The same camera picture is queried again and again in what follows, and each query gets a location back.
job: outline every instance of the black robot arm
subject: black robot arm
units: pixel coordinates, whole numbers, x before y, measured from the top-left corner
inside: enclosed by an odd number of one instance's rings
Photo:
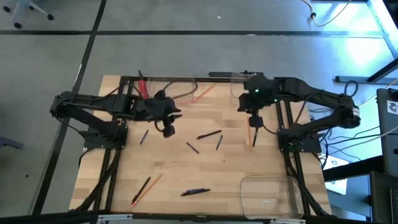
[[[103,121],[84,109],[106,111],[116,118],[130,121],[162,121],[164,129],[160,131],[165,138],[175,133],[172,123],[182,116],[172,114],[181,110],[175,107],[174,100],[166,97],[163,90],[148,99],[137,95],[91,96],[65,91],[55,97],[50,112],[58,120],[74,118],[87,124],[88,131],[80,131],[87,148],[123,148],[128,127],[117,121]]]
[[[359,109],[355,106],[352,97],[344,94],[331,93],[310,87],[298,78],[267,79],[264,75],[255,75],[243,83],[248,93],[239,97],[238,111],[252,114],[250,125],[255,128],[263,126],[258,111],[274,104],[277,101],[307,101],[333,109],[331,115],[307,124],[294,123],[289,129],[281,129],[280,134],[285,137],[302,138],[336,126],[355,128],[359,126],[361,118]]]

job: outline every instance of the red pen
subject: red pen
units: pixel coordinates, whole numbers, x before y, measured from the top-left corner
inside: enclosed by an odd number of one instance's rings
[[[142,75],[140,70],[138,70],[138,75],[139,75],[139,78],[140,78],[140,80],[138,82],[139,91],[140,91],[140,93],[141,93],[141,95],[142,95],[142,97],[144,99],[148,99],[147,86],[146,86],[146,83],[145,83],[145,80],[144,80],[144,76]]]

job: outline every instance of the gray floor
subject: gray floor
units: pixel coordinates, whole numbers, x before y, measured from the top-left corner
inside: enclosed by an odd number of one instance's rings
[[[42,1],[41,5],[51,11],[55,20],[48,21],[28,10],[24,29],[91,30],[100,1]],[[318,2],[313,5],[320,23],[344,6]],[[114,0],[108,1],[99,29],[378,30],[363,3],[350,4],[341,17],[322,28],[308,23],[308,13],[308,7],[299,0]],[[0,12],[0,30],[12,29],[9,19],[9,15]],[[2,217],[29,212],[58,128],[49,114],[49,107],[56,94],[72,89],[87,41],[87,35],[0,35],[0,136],[25,144],[20,151],[9,147],[0,150]],[[80,93],[97,94],[103,75],[137,75],[138,69],[144,75],[186,73],[195,76],[204,76],[209,71],[247,69],[262,71],[268,77],[301,78],[317,88],[342,93],[344,85],[335,83],[334,76],[369,76],[392,59],[382,38],[104,35],[95,39]],[[366,101],[383,87],[360,85],[354,97],[356,104]],[[375,114],[377,106],[372,101],[361,108],[363,122],[360,127],[337,128],[334,136],[353,136],[378,126]],[[314,114],[316,118],[324,115],[327,114]],[[84,128],[76,122],[72,125]],[[45,213],[68,209],[82,142],[79,135],[68,131]],[[366,147],[353,147],[345,152],[365,159],[380,155],[381,147],[374,141]],[[341,153],[335,155],[348,161],[356,160]]]

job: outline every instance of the mounting plate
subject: mounting plate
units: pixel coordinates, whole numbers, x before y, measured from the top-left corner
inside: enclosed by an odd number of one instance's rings
[[[290,141],[284,136],[278,133],[279,149],[284,152],[322,152],[319,140],[307,136],[303,139]]]
[[[88,127],[86,141],[84,147],[88,149],[103,148],[103,149],[123,149],[126,145],[127,132],[129,128],[126,125],[119,125],[117,130],[117,141],[110,141],[103,138],[97,129]]]

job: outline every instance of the wooden tabletop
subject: wooden tabletop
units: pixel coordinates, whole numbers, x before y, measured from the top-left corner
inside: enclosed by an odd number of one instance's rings
[[[120,76],[103,77],[99,95],[105,95],[119,85]],[[198,82],[194,97],[214,83]],[[150,92],[164,83],[148,83]],[[233,95],[239,96],[240,85],[233,85]],[[174,83],[173,91],[192,89],[189,83]],[[260,129],[255,147],[250,151],[248,115],[237,112],[238,101],[231,96],[231,84],[217,83],[194,103],[190,99],[177,100],[177,108],[183,116],[174,122],[175,134],[163,138],[154,123],[127,122],[129,126],[126,147],[121,159],[114,188],[112,212],[243,215],[239,201],[240,181],[244,177],[285,177],[285,164],[278,150],[277,137]],[[292,103],[295,118],[301,103]],[[264,124],[275,131],[278,127],[274,106],[260,111]],[[105,112],[95,111],[101,119],[110,120]],[[307,110],[299,123],[309,121]],[[149,133],[139,144],[146,130]],[[199,135],[216,130],[221,133],[196,140]],[[216,145],[223,135],[220,148]],[[200,153],[195,153],[189,142]],[[103,161],[104,149],[95,149],[84,156],[77,176],[70,208],[79,206],[97,184]],[[301,153],[305,183],[315,200],[330,212],[330,205],[319,161],[309,153]],[[141,201],[132,208],[131,200],[151,176],[151,184],[161,173],[163,176]],[[188,189],[207,188],[211,191],[181,197]],[[104,207],[107,186],[101,199]]]

